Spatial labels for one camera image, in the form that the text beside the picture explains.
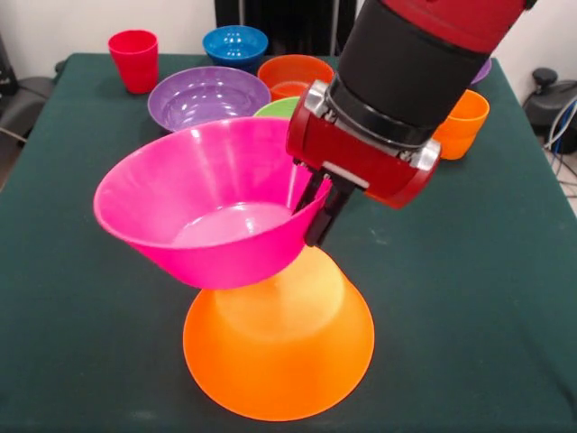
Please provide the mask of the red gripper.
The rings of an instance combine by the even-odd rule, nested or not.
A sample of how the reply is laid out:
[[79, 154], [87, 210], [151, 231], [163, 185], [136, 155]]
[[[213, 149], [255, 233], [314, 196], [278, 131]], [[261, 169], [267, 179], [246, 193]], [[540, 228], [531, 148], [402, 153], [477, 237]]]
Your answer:
[[298, 100], [289, 122], [288, 154], [314, 170], [326, 169], [347, 179], [331, 182], [326, 172], [311, 175], [292, 211], [293, 215], [318, 211], [305, 234], [308, 246], [324, 242], [353, 193], [353, 183], [368, 197], [401, 208], [421, 193], [435, 172], [441, 153], [438, 142], [426, 144], [406, 160], [397, 150], [385, 152], [315, 116], [305, 101]]

